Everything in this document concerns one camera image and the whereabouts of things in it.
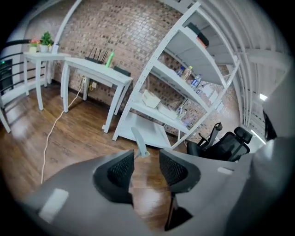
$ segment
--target table leg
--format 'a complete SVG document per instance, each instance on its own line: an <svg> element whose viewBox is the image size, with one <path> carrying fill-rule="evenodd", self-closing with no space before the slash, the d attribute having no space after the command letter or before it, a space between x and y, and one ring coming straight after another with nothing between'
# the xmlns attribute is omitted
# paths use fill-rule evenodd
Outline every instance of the table leg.
<svg viewBox="0 0 295 236"><path fill-rule="evenodd" d="M63 67L63 71L61 73L61 78L60 78L60 96L61 97L63 97L64 76L65 76L65 62L64 62L64 67Z"/></svg>
<svg viewBox="0 0 295 236"><path fill-rule="evenodd" d="M52 72L54 71L53 69L53 61L49 61L48 62L48 65L47 65L47 71L48 71L48 76L47 76L47 79L48 79L48 84L51 84L52 80L51 80L51 77L52 77Z"/></svg>
<svg viewBox="0 0 295 236"><path fill-rule="evenodd" d="M40 74L41 74L41 61L37 60L36 61L36 93L37 93L37 99L38 99L38 105L39 105L39 110L43 111L43 102L42 102L42 96L41 96L41 84L40 84Z"/></svg>
<svg viewBox="0 0 295 236"><path fill-rule="evenodd" d="M125 88L124 88L124 90L123 90L123 92L122 92L122 94L121 94L121 96L120 96L119 101L118 101L118 104L117 104L117 107L116 107L116 110L115 110L114 115L117 115L117 113L118 113L118 111L119 111L119 109L120 109L120 106L121 106L121 104L122 104L122 101L123 101L123 99L124 99L124 97L125 97L125 95L126 95L126 92L127 92L128 88L129 88L130 83L128 83L128 84L125 85Z"/></svg>
<svg viewBox="0 0 295 236"><path fill-rule="evenodd" d="M70 66L65 62L64 65L64 79L63 79L63 101L64 101L64 112L68 112L68 87L69 87L69 77L70 77Z"/></svg>
<svg viewBox="0 0 295 236"><path fill-rule="evenodd" d="M28 88L28 61L26 57L24 57L24 89L26 91L26 95L29 95L29 88Z"/></svg>
<svg viewBox="0 0 295 236"><path fill-rule="evenodd" d="M4 109L3 101L2 101L2 96L0 94L0 107Z"/></svg>
<svg viewBox="0 0 295 236"><path fill-rule="evenodd" d="M4 128L6 129L6 131L8 133L10 133L11 130L9 128L9 125L8 125L8 123L7 123L7 121L6 121L5 117L4 117L3 112L1 111L1 109L0 109L0 120L1 120Z"/></svg>
<svg viewBox="0 0 295 236"><path fill-rule="evenodd" d="M45 68L44 68L44 87L47 87L47 72L48 72L48 69L47 69L47 62L45 62Z"/></svg>
<svg viewBox="0 0 295 236"><path fill-rule="evenodd" d="M88 87L89 87L89 78L86 77L86 82L84 84L84 92L83 92L83 100L86 101L87 99L87 94L88 94Z"/></svg>
<svg viewBox="0 0 295 236"><path fill-rule="evenodd" d="M108 113L107 118L106 118L106 124L102 126L105 133L107 133L109 131L110 124L111 124L111 121L112 121L112 116L114 114L114 111L115 111L116 105L117 105L117 103L119 101L120 94L121 94L122 90L123 90L123 85L117 86L115 95L114 95L114 97L112 99L112 103L111 103L109 113Z"/></svg>

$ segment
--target green bottle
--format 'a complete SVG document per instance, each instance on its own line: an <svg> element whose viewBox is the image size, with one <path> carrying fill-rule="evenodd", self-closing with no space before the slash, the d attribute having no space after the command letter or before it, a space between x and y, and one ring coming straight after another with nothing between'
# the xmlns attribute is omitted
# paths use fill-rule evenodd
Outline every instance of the green bottle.
<svg viewBox="0 0 295 236"><path fill-rule="evenodd" d="M112 58L114 57L115 53L112 52L109 59L107 60L107 63L106 63L106 67L110 67L110 64L112 62Z"/></svg>

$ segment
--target bottle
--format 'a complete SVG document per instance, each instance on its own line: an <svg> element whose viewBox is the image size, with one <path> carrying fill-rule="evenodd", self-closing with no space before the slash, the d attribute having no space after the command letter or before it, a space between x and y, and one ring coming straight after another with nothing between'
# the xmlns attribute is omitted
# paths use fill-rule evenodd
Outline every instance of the bottle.
<svg viewBox="0 0 295 236"><path fill-rule="evenodd" d="M107 60L107 63L106 63L106 67L110 67L110 64L112 62L112 58L114 57L115 53L112 52L109 59Z"/></svg>
<svg viewBox="0 0 295 236"><path fill-rule="evenodd" d="M191 87L193 88L193 90L196 90L196 88L201 83L201 80L202 80L201 76L202 74L197 75L195 79L192 81Z"/></svg>
<svg viewBox="0 0 295 236"><path fill-rule="evenodd" d="M183 106L180 105L176 110L177 117L179 117L179 115L182 113L182 111L183 111Z"/></svg>
<svg viewBox="0 0 295 236"><path fill-rule="evenodd" d="M180 67L180 69L176 72L177 75L178 75L179 77L181 77L181 75L183 74L184 69L185 69L185 68L182 66L182 67Z"/></svg>
<svg viewBox="0 0 295 236"><path fill-rule="evenodd" d="M178 119L179 120L181 120L185 115L186 115L186 112L187 112L188 110L187 109L184 109L184 110L182 110L182 112L178 115Z"/></svg>
<svg viewBox="0 0 295 236"><path fill-rule="evenodd" d="M186 68L185 70L184 70L184 72L183 72L183 74L181 75L181 78L183 79L183 80L186 80L189 76L190 76L190 74L192 73L192 66L190 66L189 68Z"/></svg>
<svg viewBox="0 0 295 236"><path fill-rule="evenodd" d="M187 127L187 128L189 128L189 125L190 125L190 122L192 121L192 118L190 117L190 118L186 118L185 119L185 121L183 122L183 124Z"/></svg>

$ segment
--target shelf post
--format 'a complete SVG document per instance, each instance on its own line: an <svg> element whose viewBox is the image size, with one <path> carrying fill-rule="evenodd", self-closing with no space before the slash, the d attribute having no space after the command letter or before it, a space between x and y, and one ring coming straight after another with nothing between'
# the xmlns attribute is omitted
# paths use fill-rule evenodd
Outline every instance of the shelf post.
<svg viewBox="0 0 295 236"><path fill-rule="evenodd" d="M185 23L185 21L188 20L188 18L199 8L201 4L199 2L196 2L194 5L191 6L190 9L187 10L187 12L185 14L183 14L180 19L172 26L172 28L170 29L170 31L168 32L168 34L166 34L166 36L164 37L164 39L162 40L162 42L158 45L157 49L154 51L152 57L150 58L150 60L148 61L147 65L145 66L145 68L143 69L141 75L139 76L135 87L132 90L132 93L126 103L125 109L122 113L122 116L119 120L119 123L117 125L117 128L115 130L115 133L113 135L113 140L117 140L118 138L118 133L121 129L121 126L123 125L124 120L126 119L128 112L131 109L131 103L133 101L136 100L137 96L138 96L138 92L140 91L143 83L145 82L148 74L150 73L152 67L153 67L153 63L155 60L158 60L159 56L161 55L161 53L164 51L164 49L166 48L166 46L168 45L168 43L170 42L170 40L174 37L174 35L178 32L178 30L180 29L180 27L182 27L182 25Z"/></svg>

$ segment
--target brick wall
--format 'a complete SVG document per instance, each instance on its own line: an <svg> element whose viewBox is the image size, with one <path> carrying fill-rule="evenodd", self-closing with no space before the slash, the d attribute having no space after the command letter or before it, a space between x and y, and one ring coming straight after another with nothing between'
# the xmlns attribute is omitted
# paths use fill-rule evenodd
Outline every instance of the brick wall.
<svg viewBox="0 0 295 236"><path fill-rule="evenodd" d="M32 35L39 37L46 30L55 36L63 17L73 1L62 1L38 17L34 18L29 25L26 37ZM122 103L123 110L135 82L143 68L153 54L154 50L168 33L181 14L169 6L163 5L156 0L139 1L116 1L116 0L84 0L70 18L59 42L60 52L71 54L74 57L83 58L88 56L93 48L105 51L114 51L115 56L111 67L119 66L131 72L134 83ZM177 70L180 64L167 54L162 54L160 60L168 67ZM54 79L60 81L63 63L55 63ZM222 73L228 73L224 66L220 67ZM70 87L78 90L81 76L75 71L70 73ZM142 90L148 90L158 95L164 104L177 108L183 101L183 97L172 88L161 82L153 75L149 75ZM211 84L212 89L220 92L220 86ZM88 95L106 104L111 104L114 89L103 84L98 84L96 89L89 91ZM208 103L208 98L200 94ZM239 110L234 89L231 87L225 95L224 108L221 112L214 112L202 124L197 132L208 135L213 125L222 121L224 132L233 130L239 125ZM189 119L188 126L193 126L205 113L204 109L194 103L186 105L188 113L184 119ZM166 127L166 131L172 134L177 132Z"/></svg>

